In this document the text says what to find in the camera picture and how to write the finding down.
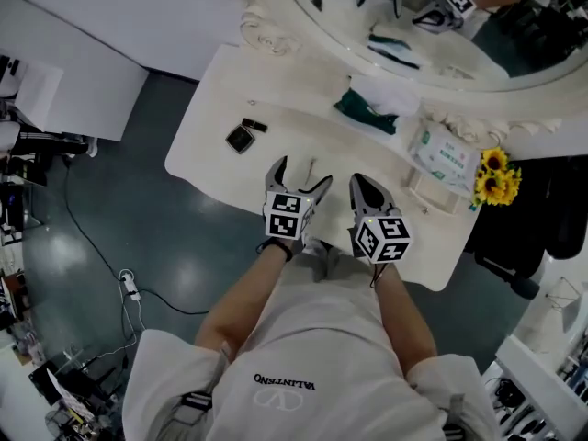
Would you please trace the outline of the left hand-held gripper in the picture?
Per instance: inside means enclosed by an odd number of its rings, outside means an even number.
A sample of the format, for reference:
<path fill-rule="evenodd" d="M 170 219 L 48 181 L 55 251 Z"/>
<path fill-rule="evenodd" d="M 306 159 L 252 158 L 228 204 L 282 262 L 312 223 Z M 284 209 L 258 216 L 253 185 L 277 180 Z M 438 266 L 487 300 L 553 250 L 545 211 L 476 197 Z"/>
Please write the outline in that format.
<path fill-rule="evenodd" d="M 287 164 L 288 157 L 284 155 L 266 173 L 265 231 L 269 237 L 298 240 L 311 221 L 314 206 L 319 205 L 329 191 L 333 177 L 325 176 L 310 189 L 290 192 L 283 184 Z"/>

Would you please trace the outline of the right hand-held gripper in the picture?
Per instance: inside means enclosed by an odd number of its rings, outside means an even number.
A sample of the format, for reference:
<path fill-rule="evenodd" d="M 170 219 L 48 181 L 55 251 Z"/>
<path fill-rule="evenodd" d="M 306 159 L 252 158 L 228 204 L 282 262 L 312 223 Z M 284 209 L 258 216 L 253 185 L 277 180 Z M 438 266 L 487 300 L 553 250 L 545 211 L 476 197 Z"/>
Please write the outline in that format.
<path fill-rule="evenodd" d="M 371 264 L 401 261 L 413 243 L 413 234 L 389 190 L 373 178 L 355 173 L 349 181 L 349 195 L 355 216 L 353 257 Z"/>

